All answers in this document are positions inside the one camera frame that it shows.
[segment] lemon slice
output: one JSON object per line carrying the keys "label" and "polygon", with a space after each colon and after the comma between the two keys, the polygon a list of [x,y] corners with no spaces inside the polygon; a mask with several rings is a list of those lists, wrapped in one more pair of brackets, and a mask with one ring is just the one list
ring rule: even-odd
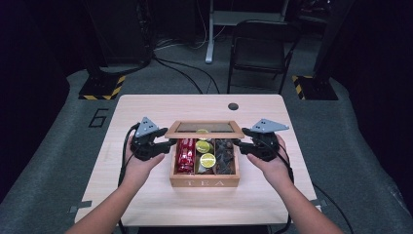
{"label": "lemon slice", "polygon": [[203,156],[201,156],[200,162],[201,165],[205,168],[212,168],[213,165],[215,165],[216,159],[215,156],[213,156],[213,154],[206,153]]}

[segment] chair leg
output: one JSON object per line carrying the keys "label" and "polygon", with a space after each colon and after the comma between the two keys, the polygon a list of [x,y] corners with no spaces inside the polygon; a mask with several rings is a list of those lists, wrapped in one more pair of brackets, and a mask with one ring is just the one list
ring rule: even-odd
{"label": "chair leg", "polygon": [[277,72],[274,76],[273,76],[273,80],[276,80],[277,76],[279,75],[279,73]]}
{"label": "chair leg", "polygon": [[230,94],[232,71],[233,71],[233,67],[232,67],[232,65],[230,65],[230,70],[228,71],[228,86],[227,86],[227,94]]}
{"label": "chair leg", "polygon": [[280,84],[279,95],[282,94],[282,87],[283,87],[283,83],[285,81],[285,77],[286,77],[286,72],[282,75],[282,83]]}

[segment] red package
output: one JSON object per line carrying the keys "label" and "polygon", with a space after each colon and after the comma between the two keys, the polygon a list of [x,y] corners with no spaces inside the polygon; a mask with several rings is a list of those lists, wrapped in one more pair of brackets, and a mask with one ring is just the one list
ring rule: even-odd
{"label": "red package", "polygon": [[192,174],[195,164],[195,141],[192,138],[179,140],[177,170],[179,173]]}

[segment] wooden box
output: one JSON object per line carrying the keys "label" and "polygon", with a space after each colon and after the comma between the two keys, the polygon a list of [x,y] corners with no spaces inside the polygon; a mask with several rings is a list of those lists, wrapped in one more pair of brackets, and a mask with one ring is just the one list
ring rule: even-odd
{"label": "wooden box", "polygon": [[238,157],[235,152],[236,145],[232,144],[232,160],[228,163],[230,174],[218,174],[217,170],[209,169],[206,174],[199,174],[200,154],[197,150],[196,161],[194,164],[194,172],[180,173],[177,168],[179,156],[180,139],[192,139],[194,142],[198,140],[208,140],[213,144],[213,155],[217,153],[217,143],[232,142],[232,138],[243,138],[244,134],[235,121],[176,121],[165,134],[166,138],[177,138],[178,143],[171,149],[172,161],[170,165],[170,184],[172,187],[237,187],[240,181],[240,168]]}

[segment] human hand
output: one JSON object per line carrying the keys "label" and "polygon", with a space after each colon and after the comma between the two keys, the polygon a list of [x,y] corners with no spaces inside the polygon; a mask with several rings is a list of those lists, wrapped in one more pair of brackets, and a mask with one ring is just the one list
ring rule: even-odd
{"label": "human hand", "polygon": [[128,139],[127,148],[125,151],[125,162],[127,162],[127,168],[121,187],[126,187],[131,192],[136,193],[146,182],[146,179],[149,177],[152,169],[165,158],[165,154],[161,153],[147,161],[141,161],[132,156],[133,152],[131,151],[131,139],[132,136]]}
{"label": "human hand", "polygon": [[[279,154],[283,157],[283,159],[289,163],[289,159],[286,155],[285,142],[281,136],[276,135],[277,140],[280,144]],[[288,176],[288,169],[283,163],[282,159],[280,159],[280,155],[275,159],[271,160],[270,162],[265,162],[260,158],[255,157],[253,154],[247,154],[246,158],[255,165],[258,169],[262,171],[264,177],[267,181],[277,190],[279,185],[285,182],[291,182],[291,179]]]}

